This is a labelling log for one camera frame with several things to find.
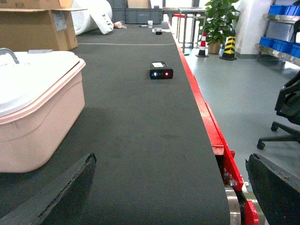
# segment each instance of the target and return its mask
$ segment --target traffic cone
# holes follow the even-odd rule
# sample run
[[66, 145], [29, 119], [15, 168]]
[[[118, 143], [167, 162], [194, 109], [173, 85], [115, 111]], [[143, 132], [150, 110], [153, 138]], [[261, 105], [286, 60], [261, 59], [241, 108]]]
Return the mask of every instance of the traffic cone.
[[236, 60], [237, 58], [234, 56], [234, 52], [235, 52], [234, 49], [235, 49], [235, 30], [232, 30], [228, 38], [228, 41], [226, 43], [223, 55], [219, 58], [222, 60], [229, 60], [229, 61]]
[[200, 43], [200, 50], [196, 56], [199, 58], [208, 57], [208, 55], [205, 55], [205, 48], [206, 48], [206, 32], [203, 32], [201, 43]]

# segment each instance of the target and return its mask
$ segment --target yellow and black traffic cone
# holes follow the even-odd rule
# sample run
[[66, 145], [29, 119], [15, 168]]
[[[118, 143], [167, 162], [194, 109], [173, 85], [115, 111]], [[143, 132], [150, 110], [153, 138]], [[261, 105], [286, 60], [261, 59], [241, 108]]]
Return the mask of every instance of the yellow and black traffic cone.
[[229, 60], [229, 61], [236, 60], [237, 58], [234, 56], [234, 52], [235, 52], [234, 49], [235, 49], [235, 30], [232, 30], [228, 38], [228, 41], [226, 43], [223, 55], [219, 58], [222, 60]]

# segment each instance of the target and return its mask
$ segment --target potted plant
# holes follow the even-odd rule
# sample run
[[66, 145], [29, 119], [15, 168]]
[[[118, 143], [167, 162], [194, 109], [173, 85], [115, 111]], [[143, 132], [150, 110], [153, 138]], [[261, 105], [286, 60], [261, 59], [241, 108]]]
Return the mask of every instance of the potted plant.
[[225, 43], [233, 28], [233, 20], [239, 17], [235, 12], [239, 12], [232, 6], [239, 0], [210, 0], [205, 4], [206, 23], [204, 31], [207, 33], [206, 41], [208, 52], [218, 54], [220, 45]]

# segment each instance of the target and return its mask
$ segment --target white lid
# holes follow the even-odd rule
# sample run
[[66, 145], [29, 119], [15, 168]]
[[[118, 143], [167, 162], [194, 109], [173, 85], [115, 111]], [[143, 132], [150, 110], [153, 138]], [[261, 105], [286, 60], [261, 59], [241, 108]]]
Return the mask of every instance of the white lid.
[[73, 52], [0, 55], [0, 116], [14, 113], [39, 98], [63, 77], [79, 58]]

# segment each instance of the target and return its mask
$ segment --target chair base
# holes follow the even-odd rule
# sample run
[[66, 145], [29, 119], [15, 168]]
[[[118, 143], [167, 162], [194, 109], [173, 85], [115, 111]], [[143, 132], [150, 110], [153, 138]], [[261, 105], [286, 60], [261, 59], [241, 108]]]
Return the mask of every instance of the chair base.
[[263, 142], [298, 142], [300, 143], [300, 131], [287, 127], [278, 122], [273, 122], [271, 126], [272, 131], [277, 131], [278, 128], [288, 132], [289, 135], [282, 135], [276, 137], [263, 137], [258, 140], [257, 148], [262, 150], [265, 147]]

